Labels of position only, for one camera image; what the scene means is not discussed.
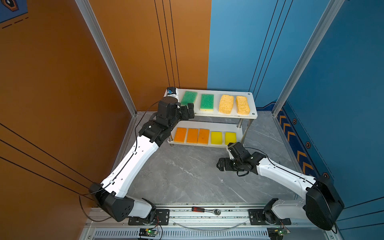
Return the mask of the green sponge bottom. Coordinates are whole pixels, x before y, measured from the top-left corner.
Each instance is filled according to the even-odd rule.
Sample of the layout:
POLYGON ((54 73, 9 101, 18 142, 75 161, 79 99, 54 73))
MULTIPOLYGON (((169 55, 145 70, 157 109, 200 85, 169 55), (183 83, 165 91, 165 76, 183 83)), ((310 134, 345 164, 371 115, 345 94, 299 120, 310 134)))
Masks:
POLYGON ((194 104, 197 99, 198 93, 194 91, 185 91, 184 96, 181 101, 182 106, 187 106, 188 104, 194 104))

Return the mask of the green sponge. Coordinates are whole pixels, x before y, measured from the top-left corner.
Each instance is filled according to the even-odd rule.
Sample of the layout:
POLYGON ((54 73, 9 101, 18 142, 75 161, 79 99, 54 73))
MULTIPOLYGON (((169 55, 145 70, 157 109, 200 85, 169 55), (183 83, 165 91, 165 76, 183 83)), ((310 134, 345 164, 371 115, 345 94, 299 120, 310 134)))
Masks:
POLYGON ((200 111, 213 112, 214 111, 214 95, 202 94, 200 111))
POLYGON ((185 91, 184 96, 181 101, 182 106, 187 106, 188 104, 194 104, 197 99, 198 93, 194 91, 185 91))

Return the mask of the pale yellow sponge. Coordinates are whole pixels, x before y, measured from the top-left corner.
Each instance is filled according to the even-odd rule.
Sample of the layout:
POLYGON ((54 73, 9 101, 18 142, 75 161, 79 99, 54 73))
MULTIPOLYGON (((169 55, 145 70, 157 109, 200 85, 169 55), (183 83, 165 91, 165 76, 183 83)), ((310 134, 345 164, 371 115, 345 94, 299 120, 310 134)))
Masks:
POLYGON ((187 128, 177 128, 174 142, 175 143, 184 143, 186 141, 187 128))

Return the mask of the orange sponge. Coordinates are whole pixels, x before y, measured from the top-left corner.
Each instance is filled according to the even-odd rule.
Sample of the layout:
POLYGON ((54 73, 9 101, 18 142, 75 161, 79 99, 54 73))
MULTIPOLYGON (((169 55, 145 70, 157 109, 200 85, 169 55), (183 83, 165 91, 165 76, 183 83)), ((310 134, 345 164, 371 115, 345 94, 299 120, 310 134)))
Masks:
POLYGON ((187 135, 187 143, 188 144, 197 144, 199 138, 199 130, 189 128, 188 129, 188 135, 187 135))
POLYGON ((208 145, 210 137, 210 130, 199 129, 199 137, 197 143, 200 145, 208 145))

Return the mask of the green sponge top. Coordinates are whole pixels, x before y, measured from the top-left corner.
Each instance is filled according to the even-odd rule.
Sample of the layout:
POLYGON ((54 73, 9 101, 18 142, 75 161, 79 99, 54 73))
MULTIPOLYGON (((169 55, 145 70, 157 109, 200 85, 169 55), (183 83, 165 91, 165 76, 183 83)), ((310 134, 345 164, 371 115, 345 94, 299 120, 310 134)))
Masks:
POLYGON ((200 111, 213 112, 214 111, 214 95, 202 94, 200 111))

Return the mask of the tan cellulose sponge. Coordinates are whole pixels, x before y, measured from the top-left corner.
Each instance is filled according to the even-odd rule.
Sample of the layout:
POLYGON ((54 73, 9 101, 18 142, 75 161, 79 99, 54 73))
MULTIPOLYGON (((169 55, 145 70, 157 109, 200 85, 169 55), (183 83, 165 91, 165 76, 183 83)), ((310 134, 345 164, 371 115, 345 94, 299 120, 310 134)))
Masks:
POLYGON ((222 114, 229 115, 232 112, 234 105, 234 96, 222 95, 219 103, 219 112, 222 114))
POLYGON ((249 107, 247 97, 236 96, 236 105, 238 115, 247 116, 250 114, 251 109, 249 107))

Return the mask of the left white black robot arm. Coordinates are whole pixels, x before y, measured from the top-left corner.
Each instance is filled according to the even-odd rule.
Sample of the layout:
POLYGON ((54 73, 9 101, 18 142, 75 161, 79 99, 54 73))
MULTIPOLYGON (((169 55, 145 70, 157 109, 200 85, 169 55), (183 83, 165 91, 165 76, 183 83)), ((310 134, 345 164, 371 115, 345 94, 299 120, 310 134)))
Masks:
POLYGON ((175 97, 164 97, 157 113, 135 132, 136 140, 119 165, 100 184, 93 183, 89 194, 104 212, 117 222, 141 218, 152 222, 156 206, 148 200, 130 198, 128 190, 146 161, 170 136, 181 121, 195 117, 194 104, 182 105, 175 97))

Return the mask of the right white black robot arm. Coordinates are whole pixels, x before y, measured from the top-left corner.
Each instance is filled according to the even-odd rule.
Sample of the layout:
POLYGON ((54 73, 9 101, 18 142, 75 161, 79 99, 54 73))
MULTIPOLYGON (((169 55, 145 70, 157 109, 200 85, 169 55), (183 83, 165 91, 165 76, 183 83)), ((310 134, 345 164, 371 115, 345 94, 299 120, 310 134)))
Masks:
POLYGON ((217 163, 221 172, 236 172, 238 177, 254 173, 299 196, 296 200, 270 200, 263 209, 262 219, 266 223, 275 225, 285 219, 303 219, 325 231, 337 230, 336 221, 345 205, 330 179, 295 172, 272 161, 260 150, 250 154, 240 142, 230 143, 227 150, 229 157, 220 158, 217 163))

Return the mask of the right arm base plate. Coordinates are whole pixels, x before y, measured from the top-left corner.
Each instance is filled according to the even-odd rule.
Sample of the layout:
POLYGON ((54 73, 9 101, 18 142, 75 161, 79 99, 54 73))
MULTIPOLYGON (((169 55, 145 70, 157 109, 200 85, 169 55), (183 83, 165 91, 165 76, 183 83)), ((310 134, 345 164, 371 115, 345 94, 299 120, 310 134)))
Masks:
POLYGON ((250 209, 248 214, 252 226, 292 224, 291 219, 278 219, 272 212, 266 213, 262 209, 250 209))

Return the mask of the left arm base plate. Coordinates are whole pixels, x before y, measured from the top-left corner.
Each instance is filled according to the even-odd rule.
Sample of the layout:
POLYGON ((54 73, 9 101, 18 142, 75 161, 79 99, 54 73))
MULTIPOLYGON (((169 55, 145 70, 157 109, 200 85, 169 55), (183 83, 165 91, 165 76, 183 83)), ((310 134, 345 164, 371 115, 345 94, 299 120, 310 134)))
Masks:
POLYGON ((142 219, 138 217, 129 218, 129 226, 155 226, 160 224, 161 226, 167 226, 170 220, 169 209, 156 209, 153 220, 142 219))

